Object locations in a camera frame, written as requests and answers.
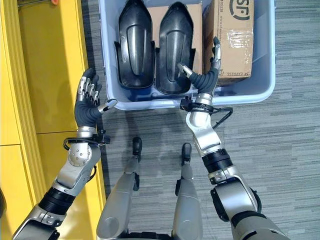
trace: yellow wall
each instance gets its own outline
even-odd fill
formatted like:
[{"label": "yellow wall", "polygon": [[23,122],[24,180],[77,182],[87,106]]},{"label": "yellow wall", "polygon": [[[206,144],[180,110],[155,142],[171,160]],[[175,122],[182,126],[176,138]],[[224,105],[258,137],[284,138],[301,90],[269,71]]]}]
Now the yellow wall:
[{"label": "yellow wall", "polygon": [[[0,187],[7,210],[1,239],[9,239],[67,160],[63,139],[76,134],[76,89],[87,67],[81,1],[24,6],[0,0]],[[96,239],[105,203],[101,163],[76,197],[60,239]]]}]

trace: blue plastic bin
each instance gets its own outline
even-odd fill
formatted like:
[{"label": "blue plastic bin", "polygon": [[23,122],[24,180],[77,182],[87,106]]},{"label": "blue plastic bin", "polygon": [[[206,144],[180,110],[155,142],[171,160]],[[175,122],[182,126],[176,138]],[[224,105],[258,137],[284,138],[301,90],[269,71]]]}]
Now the blue plastic bin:
[{"label": "blue plastic bin", "polygon": [[[204,9],[211,0],[203,0]],[[147,7],[169,6],[175,0],[144,0]],[[197,4],[200,0],[182,0],[185,4]],[[180,100],[197,91],[169,96],[157,91],[155,86],[147,89],[129,90],[118,81],[115,41],[119,41],[118,19],[126,0],[99,0],[101,39],[105,67],[106,92],[109,99],[117,99],[120,110],[159,109],[179,107]],[[214,105],[257,103],[268,98],[276,83],[275,54],[275,2],[254,1],[254,41],[251,77],[230,86],[218,87],[214,93]]]}]

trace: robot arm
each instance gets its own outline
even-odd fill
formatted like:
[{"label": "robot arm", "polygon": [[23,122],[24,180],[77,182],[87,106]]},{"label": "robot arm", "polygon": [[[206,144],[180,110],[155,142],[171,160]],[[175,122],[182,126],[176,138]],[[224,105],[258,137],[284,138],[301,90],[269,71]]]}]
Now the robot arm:
[{"label": "robot arm", "polygon": [[56,240],[59,227],[76,196],[93,177],[91,172],[99,161],[99,145],[106,143],[105,131],[96,131],[97,119],[117,104],[110,99],[100,105],[99,77],[92,68],[80,79],[74,116],[78,126],[76,137],[67,138],[63,146],[68,150],[67,161],[53,181],[51,188],[36,204],[13,235],[14,240]]},{"label": "robot arm", "polygon": [[181,101],[181,109],[188,111],[186,124],[193,135],[195,147],[208,171],[214,207],[219,218],[231,223],[234,240],[287,240],[283,232],[261,214],[261,201],[233,165],[230,156],[211,126],[214,90],[218,82],[221,64],[221,48],[218,38],[213,40],[214,57],[207,74],[196,74],[187,66],[178,67],[198,89],[195,102],[190,98]]}]

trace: gray carpet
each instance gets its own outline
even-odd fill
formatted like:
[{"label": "gray carpet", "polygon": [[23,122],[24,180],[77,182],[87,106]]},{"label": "gray carpet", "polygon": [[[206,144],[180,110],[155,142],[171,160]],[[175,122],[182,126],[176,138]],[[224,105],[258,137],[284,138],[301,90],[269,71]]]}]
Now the gray carpet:
[{"label": "gray carpet", "polygon": [[[218,134],[258,191],[262,213],[290,239],[316,240],[320,238],[320,3],[277,0],[276,5],[274,92],[263,102],[235,105]],[[82,9],[89,65],[103,77],[98,0],[83,0]],[[101,96],[106,97],[105,85]],[[171,232],[181,146],[192,141],[185,116],[178,109],[113,109],[99,123],[111,136],[102,156],[107,194],[131,155],[131,139],[143,140],[140,190],[132,199],[130,231]],[[191,164],[201,201],[203,239],[232,239],[230,225],[217,217],[210,196],[213,187],[194,148]]]}]

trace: sf logo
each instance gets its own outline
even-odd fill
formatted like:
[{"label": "sf logo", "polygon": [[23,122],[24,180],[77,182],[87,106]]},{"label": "sf logo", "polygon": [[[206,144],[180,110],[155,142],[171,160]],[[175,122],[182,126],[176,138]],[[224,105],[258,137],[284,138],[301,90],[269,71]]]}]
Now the sf logo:
[{"label": "sf logo", "polygon": [[249,20],[249,1],[250,0],[230,0],[229,8],[232,17],[238,20]]}]

